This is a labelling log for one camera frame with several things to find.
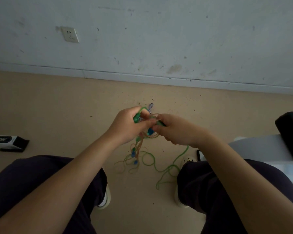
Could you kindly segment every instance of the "white wall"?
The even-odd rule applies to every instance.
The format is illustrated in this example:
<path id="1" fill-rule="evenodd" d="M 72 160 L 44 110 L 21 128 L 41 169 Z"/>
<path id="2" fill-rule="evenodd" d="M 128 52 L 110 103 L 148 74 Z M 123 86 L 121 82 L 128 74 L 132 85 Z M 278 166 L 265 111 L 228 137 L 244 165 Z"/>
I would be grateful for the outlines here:
<path id="1" fill-rule="evenodd" d="M 293 94 L 293 0 L 0 0 L 0 70 Z"/>

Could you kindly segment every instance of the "hand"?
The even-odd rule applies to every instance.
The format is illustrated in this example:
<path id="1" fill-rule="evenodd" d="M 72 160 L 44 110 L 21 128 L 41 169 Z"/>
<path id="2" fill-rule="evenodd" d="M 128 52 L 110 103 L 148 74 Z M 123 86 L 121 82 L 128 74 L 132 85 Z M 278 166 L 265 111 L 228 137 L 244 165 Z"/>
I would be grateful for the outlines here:
<path id="1" fill-rule="evenodd" d="M 133 117 L 140 109 L 141 106 L 121 110 L 105 135 L 113 138 L 116 145 L 119 146 L 133 140 L 139 133 L 154 126 L 156 119 L 149 119 L 150 113 L 146 109 L 143 109 L 140 115 L 145 121 L 135 124 Z"/>
<path id="2" fill-rule="evenodd" d="M 156 119 L 164 122 L 166 127 L 155 125 L 152 129 L 173 144 L 190 145 L 197 148 L 207 133 L 206 129 L 175 115 L 160 114 Z"/>

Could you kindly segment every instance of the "sneaker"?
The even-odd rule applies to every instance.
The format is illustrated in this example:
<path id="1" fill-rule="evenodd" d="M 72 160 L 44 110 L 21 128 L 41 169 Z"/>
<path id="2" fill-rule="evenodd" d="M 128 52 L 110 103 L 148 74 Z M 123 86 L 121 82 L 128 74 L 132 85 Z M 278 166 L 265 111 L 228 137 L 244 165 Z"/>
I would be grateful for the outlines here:
<path id="1" fill-rule="evenodd" d="M 180 164 L 180 169 L 182 169 L 182 167 L 187 163 L 187 162 L 197 162 L 197 159 L 195 157 L 191 157 L 188 155 L 185 155 L 182 158 L 181 164 Z M 188 208 L 189 206 L 184 205 L 183 203 L 180 202 L 179 197 L 178 197 L 178 185 L 176 186 L 176 190 L 175 190 L 175 202 L 176 204 L 181 207 L 181 208 Z"/>
<path id="2" fill-rule="evenodd" d="M 103 201 L 101 202 L 101 204 L 99 204 L 97 206 L 97 209 L 105 209 L 111 201 L 111 192 L 110 192 L 110 188 L 108 187 L 108 184 L 106 185 L 106 191 L 105 191 L 105 196 L 103 198 Z"/>

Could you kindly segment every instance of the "finger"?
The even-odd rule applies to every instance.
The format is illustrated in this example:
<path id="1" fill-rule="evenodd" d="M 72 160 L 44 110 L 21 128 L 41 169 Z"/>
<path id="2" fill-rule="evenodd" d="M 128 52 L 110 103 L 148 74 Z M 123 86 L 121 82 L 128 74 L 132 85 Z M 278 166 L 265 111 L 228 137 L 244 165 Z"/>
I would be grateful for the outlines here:
<path id="1" fill-rule="evenodd" d="M 172 123 L 172 115 L 170 114 L 159 114 L 156 119 L 160 119 L 167 126 Z"/>
<path id="2" fill-rule="evenodd" d="M 144 131 L 146 129 L 152 128 L 156 123 L 156 120 L 147 120 L 142 121 L 136 124 L 136 127 L 138 128 L 139 132 Z"/>
<path id="3" fill-rule="evenodd" d="M 128 111 L 128 113 L 130 114 L 130 116 L 134 117 L 140 110 L 141 110 L 141 106 L 135 106 L 132 108 L 127 108 L 126 110 Z"/>
<path id="4" fill-rule="evenodd" d="M 155 132 L 159 133 L 162 136 L 166 136 L 169 134 L 169 127 L 165 127 L 165 126 L 154 125 L 152 127 L 152 130 L 154 130 Z"/>
<path id="5" fill-rule="evenodd" d="M 140 117 L 144 118 L 145 120 L 148 120 L 150 118 L 150 113 L 146 109 L 142 109 Z"/>

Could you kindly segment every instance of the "beige floor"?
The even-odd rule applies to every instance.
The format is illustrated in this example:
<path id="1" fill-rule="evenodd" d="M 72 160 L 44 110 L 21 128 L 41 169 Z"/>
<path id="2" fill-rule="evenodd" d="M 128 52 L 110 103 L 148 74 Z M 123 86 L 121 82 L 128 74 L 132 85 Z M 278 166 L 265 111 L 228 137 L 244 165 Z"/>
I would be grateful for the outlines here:
<path id="1" fill-rule="evenodd" d="M 108 128 L 119 110 L 151 102 L 153 112 L 187 118 L 226 142 L 278 133 L 275 119 L 293 111 L 289 95 L 0 72 L 0 134 L 30 140 L 24 153 L 0 152 L 0 171 L 17 158 L 75 157 Z M 146 140 L 144 146 L 156 156 L 159 168 L 184 150 L 163 138 Z M 112 201 L 92 213 L 97 232 L 199 233 L 202 215 L 174 204 L 175 184 L 157 191 L 161 175 L 152 167 L 141 166 L 136 174 L 115 173 L 113 164 L 128 152 L 128 144 L 121 146 L 104 165 Z"/>

